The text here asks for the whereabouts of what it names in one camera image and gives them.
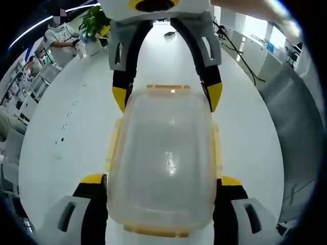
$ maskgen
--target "gray chair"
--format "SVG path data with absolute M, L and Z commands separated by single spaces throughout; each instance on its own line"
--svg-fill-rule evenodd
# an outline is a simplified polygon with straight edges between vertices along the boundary
M 54 66 L 47 64 L 40 71 L 39 76 L 47 81 L 49 84 L 56 78 L 56 76 L 60 73 L 60 70 L 55 68 Z
M 32 91 L 34 97 L 40 101 L 48 86 L 49 83 L 46 82 L 40 75 L 37 75 L 31 83 L 30 90 Z
M 303 80 L 283 64 L 259 90 L 281 144 L 284 198 L 279 222 L 297 219 L 314 189 L 323 154 L 324 130 Z
M 0 163 L 0 186 L 5 193 L 19 196 L 18 184 L 12 183 L 5 177 L 4 164 Z
M 16 130 L 10 129 L 4 148 L 3 164 L 19 165 L 20 151 L 24 136 Z

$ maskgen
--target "white shirt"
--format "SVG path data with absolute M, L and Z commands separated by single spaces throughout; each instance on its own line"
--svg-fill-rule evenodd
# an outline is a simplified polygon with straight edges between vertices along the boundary
M 24 77 L 19 83 L 20 88 L 28 89 L 30 87 L 30 81 L 28 78 Z
M 64 68 L 77 54 L 74 47 L 52 47 L 54 41 L 73 42 L 74 30 L 66 23 L 57 27 L 49 27 L 44 35 L 44 47 L 49 48 L 57 65 Z

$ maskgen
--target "white pot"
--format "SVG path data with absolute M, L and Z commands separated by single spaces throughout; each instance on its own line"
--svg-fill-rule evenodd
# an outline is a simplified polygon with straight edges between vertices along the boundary
M 102 46 L 99 40 L 96 40 L 94 42 L 88 42 L 85 45 L 85 51 L 88 56 L 96 55 L 98 52 L 100 52 L 101 48 Z

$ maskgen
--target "potted plant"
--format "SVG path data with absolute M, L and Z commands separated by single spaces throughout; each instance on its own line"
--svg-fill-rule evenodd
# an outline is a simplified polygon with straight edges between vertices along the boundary
M 105 16 L 100 6 L 95 6 L 83 16 L 83 22 L 78 27 L 85 50 L 89 56 L 100 52 L 101 43 L 98 38 L 107 37 L 110 31 L 110 19 Z

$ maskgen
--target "small object on floor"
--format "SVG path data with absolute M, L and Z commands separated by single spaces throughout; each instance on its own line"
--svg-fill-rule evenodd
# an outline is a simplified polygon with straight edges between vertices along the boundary
M 176 35 L 176 32 L 167 32 L 164 37 L 173 37 Z
M 283 236 L 287 231 L 287 228 L 282 226 L 281 224 L 277 224 L 276 229 L 281 236 Z

